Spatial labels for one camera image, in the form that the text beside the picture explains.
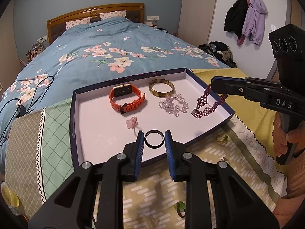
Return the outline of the right hand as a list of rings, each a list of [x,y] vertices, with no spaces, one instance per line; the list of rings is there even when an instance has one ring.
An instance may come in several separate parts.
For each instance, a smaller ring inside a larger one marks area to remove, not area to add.
[[[282,120],[280,113],[276,112],[274,117],[274,129],[272,132],[272,138],[274,143],[274,152],[277,157],[280,157],[282,154],[286,154],[288,143],[295,144],[294,154],[300,153],[304,150],[305,143],[305,132],[304,132],[304,121],[301,123],[301,126],[297,129],[294,129],[288,133],[284,132],[281,128]]]

